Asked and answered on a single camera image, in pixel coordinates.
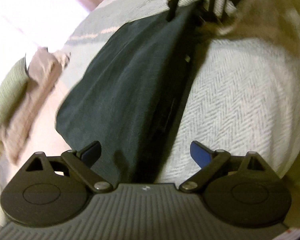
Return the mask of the right hand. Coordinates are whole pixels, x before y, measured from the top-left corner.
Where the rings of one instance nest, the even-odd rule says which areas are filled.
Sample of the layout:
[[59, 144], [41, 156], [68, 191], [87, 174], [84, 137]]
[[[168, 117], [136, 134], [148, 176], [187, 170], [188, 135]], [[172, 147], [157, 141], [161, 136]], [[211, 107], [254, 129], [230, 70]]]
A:
[[258, 38], [300, 58], [300, 0], [242, 0], [224, 24], [204, 23], [198, 31], [231, 40]]

